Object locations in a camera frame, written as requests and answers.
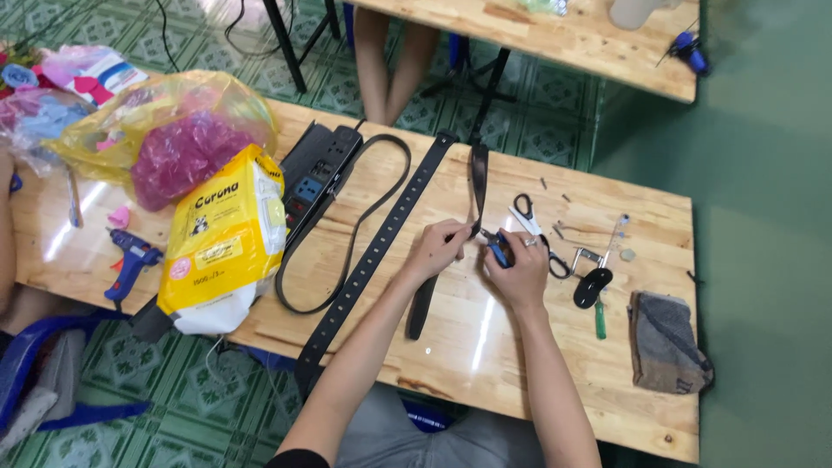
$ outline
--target panda logo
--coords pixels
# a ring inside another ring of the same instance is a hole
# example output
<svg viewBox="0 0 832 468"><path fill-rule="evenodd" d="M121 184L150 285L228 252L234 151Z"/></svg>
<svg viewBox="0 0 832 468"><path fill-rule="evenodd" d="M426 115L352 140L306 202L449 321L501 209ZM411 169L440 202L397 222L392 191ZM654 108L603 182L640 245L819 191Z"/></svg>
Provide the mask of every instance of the panda logo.
<svg viewBox="0 0 832 468"><path fill-rule="evenodd" d="M194 225L194 230L191 231L191 237L199 234L200 232L208 230L208 221L206 217L198 217L196 218L196 224Z"/></svg>

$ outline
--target yellow plastic bag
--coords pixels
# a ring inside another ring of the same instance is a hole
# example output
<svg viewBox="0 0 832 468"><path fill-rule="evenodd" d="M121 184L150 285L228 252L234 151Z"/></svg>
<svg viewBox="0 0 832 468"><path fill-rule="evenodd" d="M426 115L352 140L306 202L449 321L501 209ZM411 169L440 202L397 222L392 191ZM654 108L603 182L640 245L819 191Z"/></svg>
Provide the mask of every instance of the yellow plastic bag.
<svg viewBox="0 0 832 468"><path fill-rule="evenodd" d="M156 304L182 333L229 333L283 258L283 173L250 145L176 205Z"/></svg>
<svg viewBox="0 0 832 468"><path fill-rule="evenodd" d="M137 83L43 144L84 177L135 186L156 211L248 144L275 154L277 133L255 91L225 72L190 71Z"/></svg>

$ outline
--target black sleeve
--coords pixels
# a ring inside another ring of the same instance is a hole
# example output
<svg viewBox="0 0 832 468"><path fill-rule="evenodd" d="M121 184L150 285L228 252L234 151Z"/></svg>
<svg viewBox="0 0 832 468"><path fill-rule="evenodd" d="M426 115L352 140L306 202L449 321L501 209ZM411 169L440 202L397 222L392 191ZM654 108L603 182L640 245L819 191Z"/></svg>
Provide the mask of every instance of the black sleeve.
<svg viewBox="0 0 832 468"><path fill-rule="evenodd" d="M323 456L306 449L292 449L269 460L264 468L329 468Z"/></svg>

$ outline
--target wooden table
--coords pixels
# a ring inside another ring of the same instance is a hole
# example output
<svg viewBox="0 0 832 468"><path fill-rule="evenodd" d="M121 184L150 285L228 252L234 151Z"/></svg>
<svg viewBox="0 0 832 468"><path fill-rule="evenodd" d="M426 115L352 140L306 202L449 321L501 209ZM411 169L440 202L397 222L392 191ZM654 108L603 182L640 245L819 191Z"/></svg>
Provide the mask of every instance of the wooden table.
<svg viewBox="0 0 832 468"><path fill-rule="evenodd" d="M329 128L354 125L347 117L272 102L280 119L283 157L311 120ZM411 172L433 139L410 132L365 123L364 137L390 132L403 138L413 151ZM349 331L368 310L390 277L408 255L414 238L425 224L448 217L472 216L469 190L469 147L453 146L433 176L418 205L379 265L330 353L337 351ZM317 304L331 290L344 260L349 234L359 214L389 189L403 169L399 150L380 143L357 161L338 201L326 212L290 260L286 272L287 295L297 306ZM552 332L557 338L581 394L598 439L630 446L682 461L698 459L698 396L673 396L636 388L628 338L626 304L630 293L644 289L678 296L694 311L691 200L645 187L575 172L518 157L492 153L488 198L483 226L519 230L507 206L519 192L535 201L552 248L572 260L577 246L604 252L617 217L626 212L631 223L624 245L637 257L613 267L615 279L603 297L607 339L595 337L594 311L572 304L577 279L549 278L545 295ZM66 183L61 177L38 180L21 170L23 189L12 195L17 242L17 281L80 301L111 307L103 292L116 279L109 268L121 258L104 229L106 215L122 204L132 211L129 230L157 246L164 246L173 207L150 214L129 201L121 188L103 182L79 181L84 227L72 229L67 220ZM545 177L544 189L540 177ZM567 194L567 202L562 194ZM398 198L380 208L361 229L354 259ZM563 221L566 241L551 233L551 224ZM404 321L390 347L379 380L470 406L520 418L531 413L524 390L524 369L517 323L503 299L483 280L479 245L465 246L466 258L451 265L440 277L422 337L404 338ZM135 313L157 290L161 268L140 275L124 301ZM297 357L321 314L292 316L275 299L264 296L251 310L231 340Z"/></svg>
<svg viewBox="0 0 832 468"><path fill-rule="evenodd" d="M682 102L696 97L696 75L666 58L673 39L699 17L699 1L658 9L644 26L610 23L613 0L568 0L568 13L530 13L517 0L350 0L359 7L421 22L532 54Z"/></svg>

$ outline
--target power strip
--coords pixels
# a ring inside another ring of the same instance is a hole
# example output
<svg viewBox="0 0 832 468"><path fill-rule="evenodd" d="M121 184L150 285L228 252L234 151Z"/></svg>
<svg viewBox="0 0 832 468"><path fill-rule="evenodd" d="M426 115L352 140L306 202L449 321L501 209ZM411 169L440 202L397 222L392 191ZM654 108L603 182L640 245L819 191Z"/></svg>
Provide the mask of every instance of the power strip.
<svg viewBox="0 0 832 468"><path fill-rule="evenodd" d="M295 147L280 162L286 180L286 247L309 223L315 223L353 171L353 157L364 138L356 130L339 125L335 131L312 122Z"/></svg>

